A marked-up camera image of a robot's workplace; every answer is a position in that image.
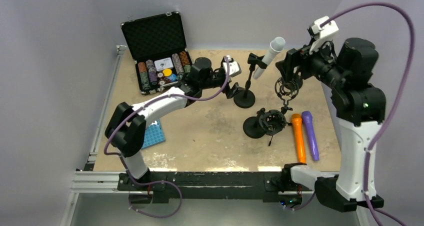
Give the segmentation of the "black shock mount round stand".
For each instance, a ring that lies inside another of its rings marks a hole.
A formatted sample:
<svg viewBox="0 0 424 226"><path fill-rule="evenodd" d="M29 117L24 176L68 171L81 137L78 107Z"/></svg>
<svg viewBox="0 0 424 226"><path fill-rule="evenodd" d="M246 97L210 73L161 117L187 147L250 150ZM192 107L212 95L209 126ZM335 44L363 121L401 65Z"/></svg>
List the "black shock mount round stand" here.
<svg viewBox="0 0 424 226"><path fill-rule="evenodd" d="M264 135L274 136L281 132L288 122L285 115L276 109L266 111L261 108L256 116L248 117L242 125L243 132L252 139L259 139Z"/></svg>

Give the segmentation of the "black tripod shock mount stand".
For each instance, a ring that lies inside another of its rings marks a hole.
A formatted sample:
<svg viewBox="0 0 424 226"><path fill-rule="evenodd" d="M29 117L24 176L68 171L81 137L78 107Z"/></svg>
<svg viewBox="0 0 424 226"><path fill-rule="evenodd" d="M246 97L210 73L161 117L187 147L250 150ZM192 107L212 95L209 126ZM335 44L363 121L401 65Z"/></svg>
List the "black tripod shock mount stand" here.
<svg viewBox="0 0 424 226"><path fill-rule="evenodd" d="M274 91L278 98L282 100L283 106L281 107L279 113L273 113L269 117L271 120L271 138L268 146L272 144L274 135L281 132L287 125L290 125L290 123L287 122L286 113L288 111L293 111L293 108L289 107L289 103L298 95L299 84L296 79L285 81L282 77L280 77L275 82Z"/></svg>

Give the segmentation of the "purple microphone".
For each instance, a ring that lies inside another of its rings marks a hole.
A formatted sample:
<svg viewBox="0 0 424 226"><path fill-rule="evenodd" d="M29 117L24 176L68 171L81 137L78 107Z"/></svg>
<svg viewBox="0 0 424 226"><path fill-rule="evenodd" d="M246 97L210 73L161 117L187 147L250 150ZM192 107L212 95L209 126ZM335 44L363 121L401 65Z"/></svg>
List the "purple microphone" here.
<svg viewBox="0 0 424 226"><path fill-rule="evenodd" d="M314 130L313 116L310 111L303 111L301 113L301 118L302 118L302 124L306 130L309 151L310 151L312 160L319 161L320 153L319 153L316 134Z"/></svg>

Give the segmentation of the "orange microphone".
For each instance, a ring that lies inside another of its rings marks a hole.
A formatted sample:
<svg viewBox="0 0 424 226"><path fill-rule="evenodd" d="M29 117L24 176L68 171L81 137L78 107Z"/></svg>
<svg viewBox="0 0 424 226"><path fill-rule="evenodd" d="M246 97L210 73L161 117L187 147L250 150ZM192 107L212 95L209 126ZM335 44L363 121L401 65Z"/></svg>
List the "orange microphone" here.
<svg viewBox="0 0 424 226"><path fill-rule="evenodd" d="M306 163L305 144L302 131L302 118L298 113L291 116L296 155L299 163Z"/></svg>

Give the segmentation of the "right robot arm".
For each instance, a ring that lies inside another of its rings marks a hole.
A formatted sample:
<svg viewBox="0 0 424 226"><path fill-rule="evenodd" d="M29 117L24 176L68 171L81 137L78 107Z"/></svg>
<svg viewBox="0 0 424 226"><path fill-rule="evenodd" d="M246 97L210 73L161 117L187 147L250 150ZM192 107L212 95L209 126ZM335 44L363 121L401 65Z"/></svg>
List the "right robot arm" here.
<svg viewBox="0 0 424 226"><path fill-rule="evenodd" d="M358 37L346 39L339 53L331 41L315 52L310 49L290 49L275 66L290 90L298 90L311 77L330 88L341 135L340 170L331 175L305 163L290 163L284 165L280 182L288 190L298 185L313 190L321 205L338 212L368 205L381 208L384 200L373 186L375 159L369 149L386 110L385 94L370 83L379 53L372 42Z"/></svg>

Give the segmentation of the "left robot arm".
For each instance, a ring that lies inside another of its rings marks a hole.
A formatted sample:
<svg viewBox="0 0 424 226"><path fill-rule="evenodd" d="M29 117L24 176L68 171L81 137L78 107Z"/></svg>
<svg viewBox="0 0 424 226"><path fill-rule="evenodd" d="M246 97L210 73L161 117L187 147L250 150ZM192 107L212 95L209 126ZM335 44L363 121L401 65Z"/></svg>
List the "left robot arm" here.
<svg viewBox="0 0 424 226"><path fill-rule="evenodd" d="M118 150L117 154L131 175L132 187L142 191L150 182L150 169L141 153L147 127L169 113L203 101L203 90L218 88L219 93L233 98L241 88L238 83L230 86L231 78L241 72L240 64L229 55L223 57L221 66L216 69L212 69L210 59L199 57L189 72L168 91L133 105L122 102L115 108L104 135L107 144Z"/></svg>

